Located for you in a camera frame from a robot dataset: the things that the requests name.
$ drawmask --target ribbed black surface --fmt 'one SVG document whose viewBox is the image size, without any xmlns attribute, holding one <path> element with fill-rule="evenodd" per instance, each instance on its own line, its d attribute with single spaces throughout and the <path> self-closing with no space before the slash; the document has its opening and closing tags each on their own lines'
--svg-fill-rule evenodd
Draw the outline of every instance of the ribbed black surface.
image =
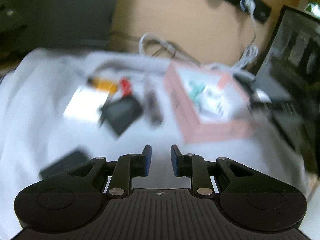
<svg viewBox="0 0 320 240">
<path fill-rule="evenodd" d="M 135 189 L 131 196 L 111 200 L 95 221 L 63 234 L 23 230 L 15 240 L 300 240 L 300 231 L 261 234 L 229 222 L 211 200 L 186 189 Z"/>
</svg>

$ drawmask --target teal object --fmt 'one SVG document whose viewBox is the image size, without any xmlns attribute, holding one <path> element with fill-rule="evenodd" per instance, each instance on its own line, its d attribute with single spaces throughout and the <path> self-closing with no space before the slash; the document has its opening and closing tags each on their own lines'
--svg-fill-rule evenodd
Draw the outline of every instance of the teal object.
<svg viewBox="0 0 320 240">
<path fill-rule="evenodd" d="M 189 93 L 189 98 L 193 101 L 193 103 L 199 107 L 200 100 L 198 96 L 203 92 L 206 85 L 204 83 L 196 83 L 195 81 L 190 81 L 189 86 L 192 88 L 191 92 Z"/>
</svg>

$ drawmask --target red object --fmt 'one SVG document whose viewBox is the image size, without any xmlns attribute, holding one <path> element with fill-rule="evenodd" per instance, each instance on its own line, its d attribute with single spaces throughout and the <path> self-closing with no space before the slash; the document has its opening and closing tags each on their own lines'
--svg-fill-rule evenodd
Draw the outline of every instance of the red object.
<svg viewBox="0 0 320 240">
<path fill-rule="evenodd" d="M 131 89 L 131 83 L 126 78 L 120 79 L 120 87 L 122 92 L 122 97 L 131 96 L 132 95 L 132 89 Z"/>
</svg>

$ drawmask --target white tablecloth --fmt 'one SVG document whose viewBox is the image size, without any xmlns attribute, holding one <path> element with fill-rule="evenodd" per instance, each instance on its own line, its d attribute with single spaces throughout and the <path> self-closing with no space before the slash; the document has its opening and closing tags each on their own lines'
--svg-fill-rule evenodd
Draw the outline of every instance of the white tablecloth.
<svg viewBox="0 0 320 240">
<path fill-rule="evenodd" d="M 76 147 L 87 149 L 92 158 L 105 156 L 112 161 L 123 154 L 140 153 L 150 144 L 149 176 L 134 178 L 132 187 L 190 187 L 188 178 L 173 175 L 170 146 L 177 144 L 182 153 L 192 152 L 209 161 L 225 156 L 308 194 L 302 157 L 292 152 L 264 119 L 255 135 L 245 140 L 184 144 L 162 84 L 168 64 L 167 59 L 131 54 L 37 49 L 4 79 L 0 86 L 1 240 L 21 230 L 13 210 L 15 196 L 40 180 L 42 167 Z M 142 117 L 117 139 L 104 126 L 63 118 L 73 93 L 94 71 L 106 77 L 130 76 L 138 98 L 142 96 L 143 71 L 148 71 L 164 111 L 164 124 L 153 129 Z"/>
</svg>

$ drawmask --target yellow object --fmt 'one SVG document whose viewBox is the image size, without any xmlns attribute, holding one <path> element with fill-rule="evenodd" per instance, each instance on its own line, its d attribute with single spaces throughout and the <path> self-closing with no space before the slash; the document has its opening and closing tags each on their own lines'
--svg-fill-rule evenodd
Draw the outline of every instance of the yellow object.
<svg viewBox="0 0 320 240">
<path fill-rule="evenodd" d="M 93 78 L 91 84 L 96 89 L 109 91 L 110 94 L 114 94 L 118 90 L 118 83 L 109 79 Z"/>
</svg>

